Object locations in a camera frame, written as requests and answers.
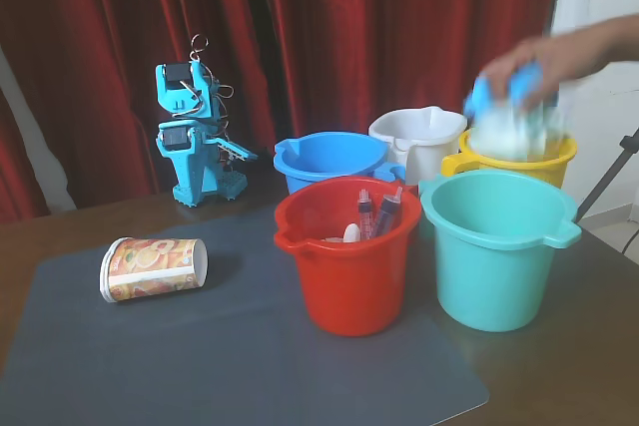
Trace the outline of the person's hand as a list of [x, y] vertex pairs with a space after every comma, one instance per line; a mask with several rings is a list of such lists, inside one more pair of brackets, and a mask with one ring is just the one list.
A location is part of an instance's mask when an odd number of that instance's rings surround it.
[[604, 59], [605, 47], [597, 36], [582, 30], [526, 40], [489, 63], [481, 76], [488, 80], [495, 97], [504, 98], [509, 93], [509, 79], [528, 64], [536, 64], [541, 77], [519, 102], [522, 109], [529, 110], [554, 94], [562, 83], [599, 71]]

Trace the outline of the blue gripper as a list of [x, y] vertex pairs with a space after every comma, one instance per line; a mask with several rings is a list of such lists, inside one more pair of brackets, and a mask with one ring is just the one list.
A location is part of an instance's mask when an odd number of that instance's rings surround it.
[[[218, 147], [204, 145], [202, 125], [195, 120], [161, 123], [156, 139], [161, 155], [173, 162], [178, 183], [173, 188], [174, 199], [190, 208], [200, 201], [200, 195], [213, 195], [218, 190]], [[195, 154], [201, 151], [201, 172]]]

